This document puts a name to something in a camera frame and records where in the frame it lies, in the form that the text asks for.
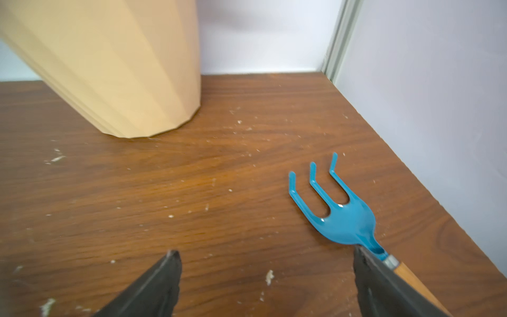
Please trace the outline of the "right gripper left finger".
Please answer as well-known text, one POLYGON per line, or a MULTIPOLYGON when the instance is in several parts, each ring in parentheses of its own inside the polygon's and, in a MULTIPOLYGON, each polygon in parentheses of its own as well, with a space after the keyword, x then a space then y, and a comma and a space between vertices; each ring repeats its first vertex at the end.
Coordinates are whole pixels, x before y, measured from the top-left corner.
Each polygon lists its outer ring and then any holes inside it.
POLYGON ((182 260, 169 250, 95 316, 172 316, 178 303, 182 260))

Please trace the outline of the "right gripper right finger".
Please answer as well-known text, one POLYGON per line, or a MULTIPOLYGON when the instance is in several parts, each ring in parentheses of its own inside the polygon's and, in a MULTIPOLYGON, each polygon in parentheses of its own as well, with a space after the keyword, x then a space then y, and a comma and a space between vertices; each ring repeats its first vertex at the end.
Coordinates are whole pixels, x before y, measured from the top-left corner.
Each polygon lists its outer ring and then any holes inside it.
POLYGON ((392 255, 381 261, 356 246, 353 269, 362 316, 451 316, 428 287, 392 255))

